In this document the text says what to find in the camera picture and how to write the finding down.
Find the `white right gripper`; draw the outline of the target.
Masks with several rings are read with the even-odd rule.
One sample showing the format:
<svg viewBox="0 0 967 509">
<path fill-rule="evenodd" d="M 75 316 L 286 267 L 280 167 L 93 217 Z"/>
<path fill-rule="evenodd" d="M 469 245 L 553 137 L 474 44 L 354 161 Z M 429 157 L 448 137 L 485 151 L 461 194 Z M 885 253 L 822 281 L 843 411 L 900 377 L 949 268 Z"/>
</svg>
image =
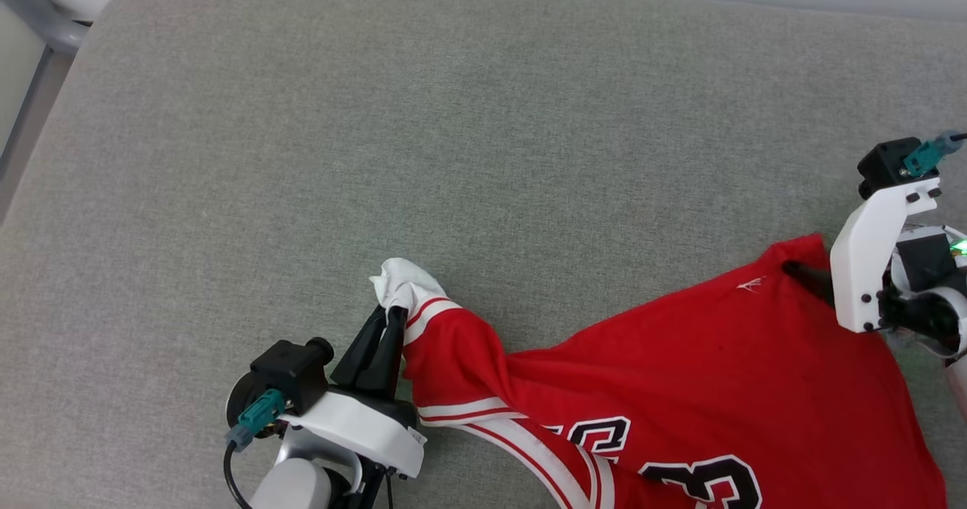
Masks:
<svg viewBox="0 0 967 509">
<path fill-rule="evenodd" d="M 785 261 L 783 272 L 811 295 L 835 306 L 840 326 L 853 333 L 880 328 L 877 293 L 897 242 L 940 235 L 940 227 L 905 230 L 909 216 L 936 209 L 929 193 L 941 179 L 930 177 L 880 189 L 850 213 L 830 251 L 831 272 L 800 261 Z"/>
</svg>

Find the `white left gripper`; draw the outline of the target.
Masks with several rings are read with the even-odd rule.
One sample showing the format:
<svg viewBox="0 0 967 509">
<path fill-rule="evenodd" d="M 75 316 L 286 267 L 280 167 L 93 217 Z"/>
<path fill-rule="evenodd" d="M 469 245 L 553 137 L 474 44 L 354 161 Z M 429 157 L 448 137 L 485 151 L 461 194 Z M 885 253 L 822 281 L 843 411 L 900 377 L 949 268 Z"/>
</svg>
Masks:
<svg viewBox="0 0 967 509">
<path fill-rule="evenodd" d="M 377 306 L 332 371 L 339 387 L 396 399 L 408 310 Z M 426 439 L 352 396 L 328 392 L 300 416 L 283 416 L 283 460 L 334 464 L 362 480 L 366 464 L 415 478 L 424 464 Z"/>
</svg>

